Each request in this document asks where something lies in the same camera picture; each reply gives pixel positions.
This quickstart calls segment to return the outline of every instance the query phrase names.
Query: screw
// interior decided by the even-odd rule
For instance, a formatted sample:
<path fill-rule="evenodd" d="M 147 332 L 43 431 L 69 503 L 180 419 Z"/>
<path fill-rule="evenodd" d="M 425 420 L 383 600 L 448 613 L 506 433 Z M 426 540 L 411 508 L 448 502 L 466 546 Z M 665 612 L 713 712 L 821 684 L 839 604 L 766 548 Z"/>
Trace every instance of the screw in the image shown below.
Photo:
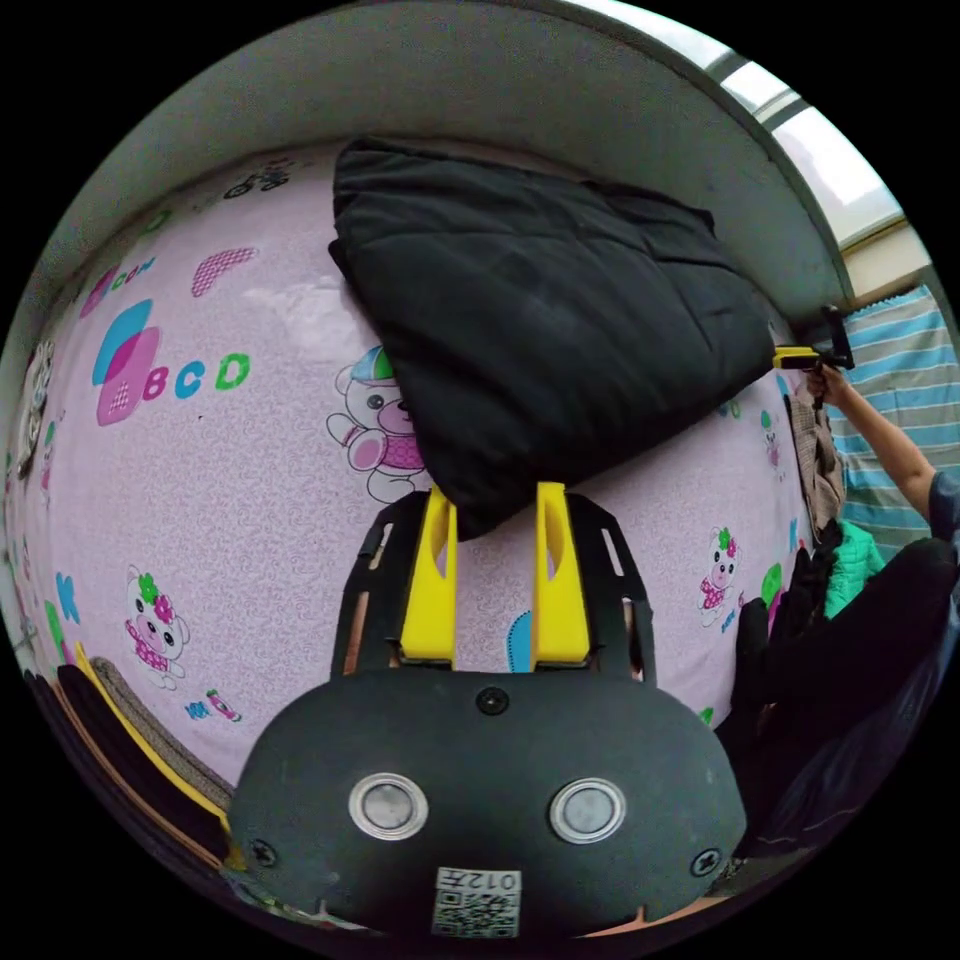
<path fill-rule="evenodd" d="M 695 877 L 706 877 L 720 866 L 720 851 L 715 847 L 698 854 L 690 864 L 690 872 Z"/>
<path fill-rule="evenodd" d="M 496 717 L 510 706 L 506 691 L 499 687 L 485 687 L 477 694 L 477 708 L 488 717 Z"/>
<path fill-rule="evenodd" d="M 250 852 L 253 859 L 261 867 L 275 867 L 277 865 L 277 851 L 264 840 L 254 840 L 250 844 Z"/>

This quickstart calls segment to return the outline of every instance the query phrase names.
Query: qr code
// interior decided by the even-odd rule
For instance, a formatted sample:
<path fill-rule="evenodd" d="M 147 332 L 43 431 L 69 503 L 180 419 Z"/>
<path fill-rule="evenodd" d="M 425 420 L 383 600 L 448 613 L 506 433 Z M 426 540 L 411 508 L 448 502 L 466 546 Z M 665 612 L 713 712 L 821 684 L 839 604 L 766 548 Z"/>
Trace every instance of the qr code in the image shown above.
<path fill-rule="evenodd" d="M 517 936 L 519 925 L 517 893 L 437 891 L 434 936 L 508 939 Z"/>

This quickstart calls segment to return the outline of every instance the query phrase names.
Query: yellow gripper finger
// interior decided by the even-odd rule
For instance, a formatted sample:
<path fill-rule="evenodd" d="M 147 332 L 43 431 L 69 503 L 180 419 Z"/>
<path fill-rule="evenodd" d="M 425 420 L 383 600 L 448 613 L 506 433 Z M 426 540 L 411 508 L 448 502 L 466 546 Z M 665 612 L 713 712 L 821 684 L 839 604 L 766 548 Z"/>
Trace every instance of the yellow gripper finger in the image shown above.
<path fill-rule="evenodd" d="M 538 666 L 581 665 L 590 654 L 580 566 L 562 483 L 537 485 L 537 547 L 530 639 L 531 670 Z"/>
<path fill-rule="evenodd" d="M 813 347 L 777 347 L 773 354 L 773 365 L 778 369 L 791 369 L 807 364 L 812 366 L 819 356 Z"/>
<path fill-rule="evenodd" d="M 400 636 L 403 659 L 449 663 L 456 669 L 456 619 L 457 508 L 433 487 L 423 515 Z"/>

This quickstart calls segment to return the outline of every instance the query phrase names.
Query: window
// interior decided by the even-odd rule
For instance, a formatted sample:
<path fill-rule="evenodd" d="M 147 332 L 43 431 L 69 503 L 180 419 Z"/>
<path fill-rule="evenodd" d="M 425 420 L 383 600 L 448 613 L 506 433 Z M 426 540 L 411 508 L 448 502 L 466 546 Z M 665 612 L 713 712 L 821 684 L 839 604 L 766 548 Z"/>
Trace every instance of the window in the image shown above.
<path fill-rule="evenodd" d="M 786 93 L 790 88 L 759 63 L 746 63 L 731 73 L 723 85 L 751 112 Z"/>
<path fill-rule="evenodd" d="M 651 10 L 642 10 L 628 3 L 619 3 L 618 0 L 568 0 L 568 2 L 628 23 L 631 27 L 642 30 L 648 36 L 676 50 L 704 70 L 730 50 L 726 44 L 700 33 L 699 30 L 694 30 L 693 27 L 662 17 Z"/>
<path fill-rule="evenodd" d="M 819 110 L 807 107 L 773 135 L 807 181 L 841 246 L 902 216 L 877 172 Z"/>
<path fill-rule="evenodd" d="M 620 20 L 666 44 L 702 70 L 729 47 L 675 20 L 617 0 L 567 0 Z M 779 77 L 752 61 L 722 83 L 756 118 L 766 124 L 788 107 L 803 106 Z M 841 247 L 850 245 L 903 216 L 900 205 L 873 167 L 819 110 L 805 107 L 779 126 L 773 136 L 793 161 L 816 197 Z"/>

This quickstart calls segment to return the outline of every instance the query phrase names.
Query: brown cloth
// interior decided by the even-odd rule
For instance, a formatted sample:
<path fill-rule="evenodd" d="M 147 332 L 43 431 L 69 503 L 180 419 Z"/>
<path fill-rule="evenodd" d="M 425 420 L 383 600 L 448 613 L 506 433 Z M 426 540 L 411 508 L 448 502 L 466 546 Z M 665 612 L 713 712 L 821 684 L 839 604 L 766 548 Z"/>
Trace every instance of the brown cloth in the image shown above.
<path fill-rule="evenodd" d="M 840 516 L 847 498 L 843 461 L 830 433 L 830 418 L 825 410 L 813 409 L 813 398 L 802 389 L 784 401 L 797 448 L 800 486 L 810 514 L 810 525 L 817 542 L 831 520 Z"/>

